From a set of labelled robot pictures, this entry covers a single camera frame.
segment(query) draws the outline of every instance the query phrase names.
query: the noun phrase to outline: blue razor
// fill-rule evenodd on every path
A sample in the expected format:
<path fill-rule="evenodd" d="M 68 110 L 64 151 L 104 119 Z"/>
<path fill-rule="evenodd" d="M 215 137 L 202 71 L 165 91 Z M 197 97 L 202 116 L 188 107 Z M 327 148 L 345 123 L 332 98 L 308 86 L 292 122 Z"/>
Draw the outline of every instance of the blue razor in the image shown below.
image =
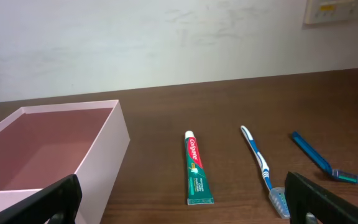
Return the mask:
<path fill-rule="evenodd" d="M 244 137 L 247 139 L 249 146 L 254 153 L 256 160 L 258 161 L 260 170 L 262 171 L 262 178 L 265 181 L 266 187 L 268 188 L 269 194 L 268 197 L 272 202 L 274 208 L 281 216 L 281 218 L 290 218 L 290 212 L 288 211 L 287 201 L 285 200 L 284 195 L 284 188 L 283 187 L 275 187 L 273 188 L 272 183 L 270 182 L 269 177 L 269 167 L 264 159 L 264 157 L 259 152 L 258 148 L 256 147 L 256 143 L 254 138 L 252 137 L 251 133 L 245 126 L 241 126 L 241 131 Z"/>
<path fill-rule="evenodd" d="M 300 146 L 300 148 L 328 175 L 335 180 L 349 182 L 352 184 L 358 183 L 358 176 L 344 172 L 338 169 L 332 169 L 329 163 L 318 152 L 315 151 L 296 131 L 292 133 L 293 140 Z"/>

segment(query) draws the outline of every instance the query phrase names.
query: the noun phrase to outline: black object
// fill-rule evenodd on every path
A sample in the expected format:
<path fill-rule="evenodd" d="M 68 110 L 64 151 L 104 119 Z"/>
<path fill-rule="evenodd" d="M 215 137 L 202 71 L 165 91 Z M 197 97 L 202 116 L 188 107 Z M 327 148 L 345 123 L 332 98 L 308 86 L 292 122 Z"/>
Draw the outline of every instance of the black object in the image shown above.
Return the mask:
<path fill-rule="evenodd" d="M 288 172 L 285 179 L 285 199 L 291 224 L 306 222 L 312 213 L 320 222 L 358 223 L 358 208 L 298 173 Z"/>
<path fill-rule="evenodd" d="M 75 174 L 0 212 L 0 224 L 74 224 L 82 199 Z"/>

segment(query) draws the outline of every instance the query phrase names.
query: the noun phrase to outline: toothbrush handle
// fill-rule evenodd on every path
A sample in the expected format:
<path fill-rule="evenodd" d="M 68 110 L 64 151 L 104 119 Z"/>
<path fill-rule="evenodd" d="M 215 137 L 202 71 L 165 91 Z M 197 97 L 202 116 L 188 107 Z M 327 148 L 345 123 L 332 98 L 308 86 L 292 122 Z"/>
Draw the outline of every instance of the toothbrush handle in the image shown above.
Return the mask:
<path fill-rule="evenodd" d="M 272 183 L 270 182 L 270 177 L 269 177 L 270 169 L 264 157 L 259 152 L 256 143 L 254 141 L 254 138 L 252 137 L 251 133 L 248 131 L 248 129 L 245 126 L 241 126 L 241 132 L 243 133 L 244 137 L 247 139 L 249 146 L 251 147 L 252 152 L 254 153 L 256 160 L 258 161 L 260 170 L 262 171 L 262 178 L 264 179 L 268 190 L 272 190 L 273 186 Z"/>

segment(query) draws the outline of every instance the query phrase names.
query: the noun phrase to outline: toothpaste cap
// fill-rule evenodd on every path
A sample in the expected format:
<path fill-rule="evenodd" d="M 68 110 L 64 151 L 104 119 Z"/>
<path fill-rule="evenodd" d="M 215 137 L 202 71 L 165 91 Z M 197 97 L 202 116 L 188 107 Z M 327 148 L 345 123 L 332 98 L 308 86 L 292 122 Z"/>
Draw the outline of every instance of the toothpaste cap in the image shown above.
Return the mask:
<path fill-rule="evenodd" d="M 187 132 L 185 133 L 185 139 L 186 139 L 186 138 L 190 138 L 190 137 L 194 137 L 194 133 L 193 133 L 192 131 L 187 131 Z"/>

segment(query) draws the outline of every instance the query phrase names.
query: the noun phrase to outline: toothpaste tube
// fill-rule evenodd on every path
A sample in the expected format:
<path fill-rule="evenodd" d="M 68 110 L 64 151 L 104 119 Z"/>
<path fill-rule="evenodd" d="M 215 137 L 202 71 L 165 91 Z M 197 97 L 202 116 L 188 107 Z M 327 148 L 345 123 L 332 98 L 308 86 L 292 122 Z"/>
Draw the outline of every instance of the toothpaste tube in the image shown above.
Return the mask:
<path fill-rule="evenodd" d="M 201 163 L 196 138 L 192 131 L 185 134 L 187 174 L 189 181 L 188 205 L 214 203 Z"/>

